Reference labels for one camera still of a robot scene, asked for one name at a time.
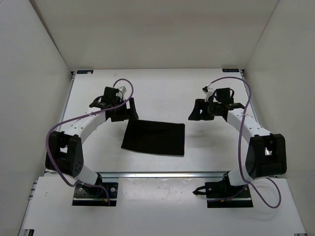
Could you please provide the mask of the black skirt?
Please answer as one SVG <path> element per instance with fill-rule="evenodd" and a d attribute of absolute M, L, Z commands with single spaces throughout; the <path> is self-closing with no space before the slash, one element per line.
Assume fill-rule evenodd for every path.
<path fill-rule="evenodd" d="M 148 120 L 130 120 L 121 148 L 155 155 L 184 156 L 185 125 Z"/>

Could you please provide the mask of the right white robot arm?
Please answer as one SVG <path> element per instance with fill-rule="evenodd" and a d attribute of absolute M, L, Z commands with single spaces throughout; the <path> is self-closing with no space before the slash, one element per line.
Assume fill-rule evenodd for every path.
<path fill-rule="evenodd" d="M 287 171 L 285 138 L 263 128 L 254 118 L 245 113 L 241 103 L 234 102 L 234 90 L 205 88 L 206 98 L 196 99 L 189 120 L 213 120 L 222 117 L 233 126 L 248 143 L 245 163 L 238 170 L 227 173 L 220 185 L 221 193 L 232 197 L 238 186 L 261 177 L 283 175 Z"/>

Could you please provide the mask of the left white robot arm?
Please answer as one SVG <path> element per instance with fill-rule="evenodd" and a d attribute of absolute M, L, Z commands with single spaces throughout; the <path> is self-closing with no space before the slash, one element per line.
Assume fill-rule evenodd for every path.
<path fill-rule="evenodd" d="M 48 137 L 49 152 L 45 166 L 49 170 L 56 168 L 65 176 L 69 176 L 86 185 L 86 190 L 93 196 L 103 190 L 101 176 L 84 164 L 83 143 L 103 123 L 108 120 L 119 122 L 138 119 L 134 99 L 125 98 L 124 86 L 106 87 L 104 94 L 97 97 L 89 105 L 87 115 L 77 119 L 65 131 L 53 131 Z"/>

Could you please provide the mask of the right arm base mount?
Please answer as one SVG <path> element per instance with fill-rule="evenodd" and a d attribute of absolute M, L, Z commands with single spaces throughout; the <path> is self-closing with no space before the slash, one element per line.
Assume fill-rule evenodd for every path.
<path fill-rule="evenodd" d="M 251 208 L 251 193 L 247 185 L 232 186 L 228 178 L 221 181 L 205 182 L 196 188 L 194 195 L 206 196 L 207 208 Z"/>

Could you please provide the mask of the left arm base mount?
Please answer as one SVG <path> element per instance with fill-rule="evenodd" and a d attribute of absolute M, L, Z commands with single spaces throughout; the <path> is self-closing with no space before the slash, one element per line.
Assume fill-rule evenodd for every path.
<path fill-rule="evenodd" d="M 106 193 L 101 188 L 88 188 L 82 184 L 77 184 L 72 199 L 73 206 L 92 206 L 92 207 L 115 207 L 117 204 L 119 179 L 102 179 L 102 186 L 107 190 Z"/>

